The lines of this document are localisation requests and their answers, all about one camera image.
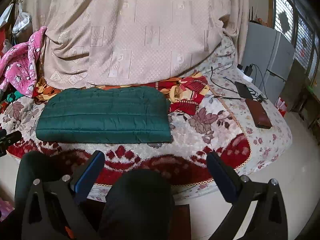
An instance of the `pillow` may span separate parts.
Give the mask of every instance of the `pillow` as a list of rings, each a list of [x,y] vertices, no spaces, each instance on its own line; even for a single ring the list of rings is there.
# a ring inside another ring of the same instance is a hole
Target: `pillow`
[[[36,128],[42,141],[170,142],[170,102],[155,88],[66,89],[45,106]]]

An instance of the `green cushion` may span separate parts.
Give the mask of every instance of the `green cushion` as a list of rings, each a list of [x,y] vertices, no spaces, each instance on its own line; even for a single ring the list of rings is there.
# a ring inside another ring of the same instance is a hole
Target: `green cushion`
[[[66,89],[50,99],[36,128],[42,141],[170,142],[170,102],[151,87]]]

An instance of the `black pants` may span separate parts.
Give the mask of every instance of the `black pants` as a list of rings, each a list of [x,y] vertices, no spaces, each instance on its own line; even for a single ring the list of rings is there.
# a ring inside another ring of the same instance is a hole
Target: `black pants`
[[[24,207],[33,180],[55,181],[62,175],[50,157],[40,152],[32,151],[23,156],[15,188],[16,209],[0,223],[0,239],[21,238]],[[111,240],[165,240],[173,207],[170,185],[157,172],[129,171],[106,196],[99,235]]]

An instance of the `bolt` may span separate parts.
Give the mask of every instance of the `bolt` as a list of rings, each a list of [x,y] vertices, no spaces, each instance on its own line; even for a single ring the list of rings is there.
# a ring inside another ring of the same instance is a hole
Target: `bolt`
[[[35,180],[33,181],[33,185],[35,185],[35,186],[37,186],[39,183],[40,183],[40,180],[39,180],[39,179],[35,179]]]
[[[250,180],[249,177],[246,176],[246,175],[242,175],[242,176],[240,177],[240,179],[241,179],[243,182],[248,182],[248,181]]]
[[[273,186],[276,186],[276,185],[278,185],[278,181],[276,179],[271,179],[271,184]]]
[[[70,175],[63,175],[63,176],[62,176],[62,180],[63,180],[64,182],[67,182],[70,178],[71,178]]]

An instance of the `tiled floor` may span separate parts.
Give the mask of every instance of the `tiled floor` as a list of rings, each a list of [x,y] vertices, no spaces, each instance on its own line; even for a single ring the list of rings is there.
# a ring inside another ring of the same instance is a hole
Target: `tiled floor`
[[[295,239],[307,223],[320,197],[320,148],[306,124],[293,113],[285,116],[292,135],[293,144],[275,162],[250,176],[253,181],[268,182],[276,178],[282,190],[287,211],[289,240]],[[0,159],[0,187],[9,197],[14,196],[18,164],[10,156]],[[217,229],[231,205],[220,192],[181,202],[190,204],[192,239],[208,239]],[[253,215],[255,204],[235,239],[241,237]]]

